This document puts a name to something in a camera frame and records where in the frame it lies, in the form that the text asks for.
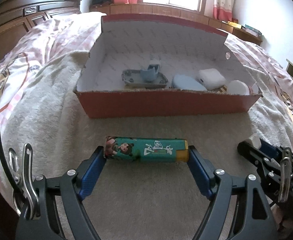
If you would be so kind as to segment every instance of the white case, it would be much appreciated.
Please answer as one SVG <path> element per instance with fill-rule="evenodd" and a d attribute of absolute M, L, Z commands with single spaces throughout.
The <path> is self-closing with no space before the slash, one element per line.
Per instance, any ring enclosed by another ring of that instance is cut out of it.
<path fill-rule="evenodd" d="M 215 68 L 199 70 L 198 80 L 207 90 L 220 88 L 226 84 L 225 77 Z"/>

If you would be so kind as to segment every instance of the white object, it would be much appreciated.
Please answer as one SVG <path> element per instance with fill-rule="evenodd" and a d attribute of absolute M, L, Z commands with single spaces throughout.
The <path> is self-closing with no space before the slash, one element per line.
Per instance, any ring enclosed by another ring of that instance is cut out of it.
<path fill-rule="evenodd" d="M 251 144 L 256 149 L 260 149 L 262 147 L 260 137 L 256 133 L 252 134 L 245 141 Z"/>
<path fill-rule="evenodd" d="M 198 80 L 207 90 L 220 88 L 226 84 L 225 77 L 215 68 L 199 70 Z"/>
<path fill-rule="evenodd" d="M 259 36 L 259 34 L 258 33 L 256 33 L 255 31 L 253 31 L 253 30 L 250 30 L 249 28 L 246 28 L 245 29 L 245 31 L 247 32 L 247 33 L 250 33 L 250 34 L 252 34 L 253 36 L 255 36 L 255 37 L 258 37 Z"/>
<path fill-rule="evenodd" d="M 248 86 L 240 80 L 231 81 L 227 86 L 226 92 L 227 94 L 231 95 L 250 95 L 250 90 Z"/>
<path fill-rule="evenodd" d="M 197 82 L 194 78 L 176 74 L 172 79 L 172 86 L 178 89 L 206 91 L 205 87 Z"/>

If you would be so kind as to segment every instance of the teal tin can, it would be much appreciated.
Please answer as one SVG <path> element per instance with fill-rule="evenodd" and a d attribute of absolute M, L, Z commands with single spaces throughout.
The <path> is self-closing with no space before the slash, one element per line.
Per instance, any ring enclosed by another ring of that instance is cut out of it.
<path fill-rule="evenodd" d="M 108 136 L 104 157 L 142 162 L 187 162 L 189 150 L 185 139 L 155 139 Z"/>

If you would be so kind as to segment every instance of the wooden headboard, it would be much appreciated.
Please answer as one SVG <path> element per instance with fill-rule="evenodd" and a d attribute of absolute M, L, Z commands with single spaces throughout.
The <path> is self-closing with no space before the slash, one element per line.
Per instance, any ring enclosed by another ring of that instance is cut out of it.
<path fill-rule="evenodd" d="M 81 0 L 3 0 L 0 4 L 0 60 L 32 27 L 80 12 Z"/>

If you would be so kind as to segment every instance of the metal screw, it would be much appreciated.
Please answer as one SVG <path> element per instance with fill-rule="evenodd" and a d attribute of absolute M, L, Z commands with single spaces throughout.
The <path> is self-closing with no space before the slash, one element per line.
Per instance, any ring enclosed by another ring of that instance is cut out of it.
<path fill-rule="evenodd" d="M 76 173 L 75 170 L 68 170 L 67 175 L 73 176 Z"/>
<path fill-rule="evenodd" d="M 250 174 L 250 175 L 248 176 L 248 179 L 250 179 L 250 180 L 256 180 L 256 177 L 255 177 L 255 175 Z"/>
<path fill-rule="evenodd" d="M 222 169 L 216 169 L 215 172 L 216 172 L 218 175 L 223 175 L 223 174 L 224 174 L 224 170 L 222 170 Z"/>
<path fill-rule="evenodd" d="M 42 174 L 39 174 L 39 175 L 36 176 L 36 180 L 39 181 L 39 180 L 42 180 L 42 179 L 43 179 L 43 175 Z"/>
<path fill-rule="evenodd" d="M 14 176 L 14 181 L 17 183 L 17 184 L 19 184 L 19 182 L 20 182 L 20 178 L 18 177 L 18 176 Z"/>

